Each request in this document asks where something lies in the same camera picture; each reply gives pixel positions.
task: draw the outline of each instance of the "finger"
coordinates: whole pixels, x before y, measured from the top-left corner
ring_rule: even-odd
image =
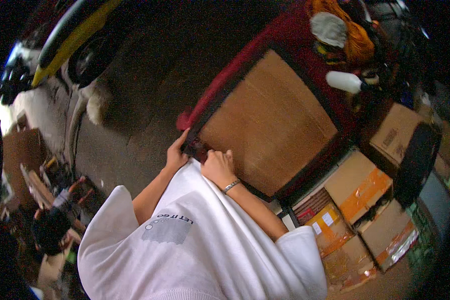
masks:
[[[225,154],[228,157],[228,160],[233,161],[232,149],[228,149]]]
[[[173,143],[175,146],[182,146],[183,142],[185,141],[185,139],[187,138],[187,135],[189,134],[190,128],[187,128],[182,135],[180,135],[179,138],[177,138],[177,140]]]

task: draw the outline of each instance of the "orange packing tape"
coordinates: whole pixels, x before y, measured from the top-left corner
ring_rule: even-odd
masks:
[[[328,255],[330,255],[330,253],[332,253],[333,251],[335,251],[335,250],[341,248],[343,245],[345,245],[345,243],[352,237],[354,237],[353,234],[346,232],[345,235],[341,236],[340,238],[335,240],[333,243],[330,243],[330,245],[328,245],[327,247],[325,247],[323,249],[318,249],[320,252],[320,257],[321,258],[327,257]]]
[[[367,210],[367,202],[378,192],[384,194],[390,186],[390,177],[378,168],[366,177],[359,187],[340,205],[340,210],[347,221],[350,221],[362,208]]]
[[[390,245],[380,253],[376,259],[378,263],[382,266],[384,262],[390,257],[390,255],[395,255],[396,257],[392,258],[390,264],[386,267],[389,267],[395,264],[400,257],[410,248],[411,244],[418,237],[418,230],[413,225],[412,221],[408,221],[405,228],[397,234],[394,238],[391,239]]]

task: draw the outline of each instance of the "cardboard box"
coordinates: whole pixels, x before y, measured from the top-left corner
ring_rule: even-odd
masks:
[[[338,133],[312,91],[275,51],[267,51],[199,133],[233,150],[236,174],[273,196]]]
[[[342,247],[354,236],[333,203],[327,204],[306,225],[312,226],[315,232],[318,251],[322,258]]]
[[[377,275],[377,269],[359,237],[322,259],[329,291],[349,291]]]
[[[392,186],[392,179],[360,152],[353,152],[325,183],[325,189],[342,211],[355,223]]]
[[[438,153],[440,153],[441,157],[450,166],[450,123],[447,121],[443,121],[442,138]]]
[[[383,270],[393,266],[419,235],[410,217],[395,199],[371,224],[360,226],[358,231]]]
[[[370,145],[399,166],[417,125],[423,117],[400,104],[393,104]]]

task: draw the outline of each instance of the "brown cardboard panel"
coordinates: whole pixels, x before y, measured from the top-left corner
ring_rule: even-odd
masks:
[[[359,231],[384,270],[395,264],[418,236],[410,217],[395,199],[371,225]]]
[[[372,254],[378,256],[390,245],[392,239],[402,232],[408,221],[410,217],[402,211],[400,203],[392,200],[373,224],[360,233]]]
[[[341,248],[322,259],[329,293],[360,286],[377,274],[359,237],[351,238]]]
[[[450,166],[450,123],[447,121],[443,121],[443,132],[438,152]]]
[[[234,152],[238,177],[272,196],[337,133],[310,89],[270,50],[228,95],[199,134]]]
[[[407,107],[394,104],[370,144],[398,166],[418,123],[423,117]]]
[[[362,153],[354,152],[325,183],[325,189],[351,224],[363,216],[392,185],[392,179]]]
[[[45,156],[40,140],[38,129],[14,132],[3,137],[3,169],[10,177],[9,182],[15,192],[15,197],[7,203],[11,211],[16,210],[20,204],[25,208],[36,205],[25,183],[20,164],[26,165],[29,170],[40,171],[40,164]]]

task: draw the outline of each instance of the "person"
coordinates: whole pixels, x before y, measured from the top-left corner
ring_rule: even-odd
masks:
[[[79,232],[85,226],[77,219],[82,213],[81,205],[95,193],[93,185],[86,177],[63,189],[55,198],[50,209],[37,209],[31,225],[32,236],[38,251],[49,256],[58,255],[73,241],[80,241],[69,234],[73,226]]]
[[[135,198],[116,187],[78,249],[91,299],[324,299],[324,268],[310,226],[283,222],[234,174],[233,154],[201,165],[167,151]]]

